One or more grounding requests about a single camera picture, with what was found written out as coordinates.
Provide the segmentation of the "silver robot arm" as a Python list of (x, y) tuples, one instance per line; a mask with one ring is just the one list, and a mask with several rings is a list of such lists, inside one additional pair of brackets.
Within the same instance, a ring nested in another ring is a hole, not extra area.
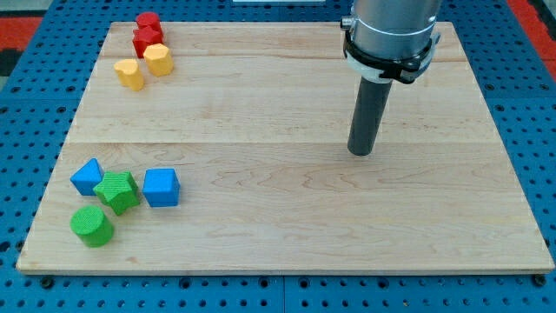
[(355, 0), (341, 19), (347, 64), (371, 83), (413, 83), (431, 63), (441, 0)]

